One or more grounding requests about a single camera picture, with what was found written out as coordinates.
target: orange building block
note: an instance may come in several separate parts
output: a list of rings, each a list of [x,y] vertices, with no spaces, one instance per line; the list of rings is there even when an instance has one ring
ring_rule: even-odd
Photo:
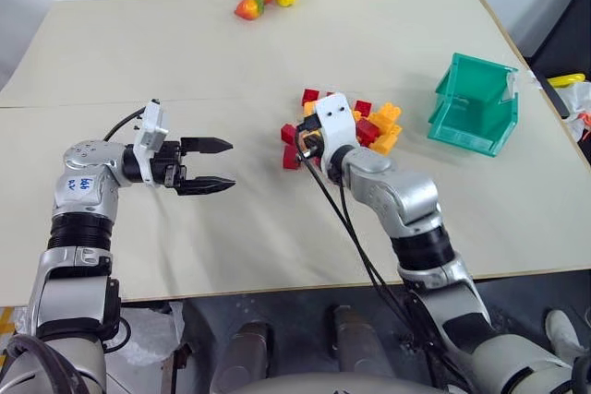
[[[390,132],[388,132],[388,134],[383,134],[379,136],[375,142],[369,145],[369,147],[374,151],[378,152],[379,154],[387,156],[388,154],[390,154],[390,151],[392,150],[394,145],[396,145],[396,142],[398,141],[398,136],[400,136],[400,133],[402,133],[402,131],[403,128],[401,126],[393,125],[392,129],[390,130]]]
[[[316,102],[317,101],[307,101],[304,103],[304,117],[314,114],[314,106],[316,106]]]
[[[400,109],[398,106],[392,105],[390,102],[384,103],[384,105],[380,108],[378,113],[385,115],[389,119],[392,119],[394,122],[400,117],[400,114],[403,110]]]
[[[371,113],[368,117],[368,120],[380,129],[380,134],[382,135],[388,134],[394,127],[394,121],[389,119],[384,114]]]
[[[391,103],[385,103],[376,113],[371,113],[368,120],[380,129],[381,135],[389,134],[394,128],[394,123],[403,110]]]

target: beige table surface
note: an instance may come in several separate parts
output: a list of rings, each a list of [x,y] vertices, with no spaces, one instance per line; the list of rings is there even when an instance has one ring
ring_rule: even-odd
[[[479,0],[301,0],[254,22],[233,16],[237,1],[54,5],[0,93],[0,305],[28,300],[63,152],[153,97],[170,139],[235,144],[188,164],[238,185],[207,197],[121,190],[112,252],[126,300],[368,283],[309,174],[281,166],[279,128],[299,118],[306,86],[403,108],[392,156],[435,179],[476,277],[591,267],[590,170]],[[520,122],[496,159],[426,138],[453,52],[520,68]],[[377,268],[398,281],[373,213],[351,212]]]

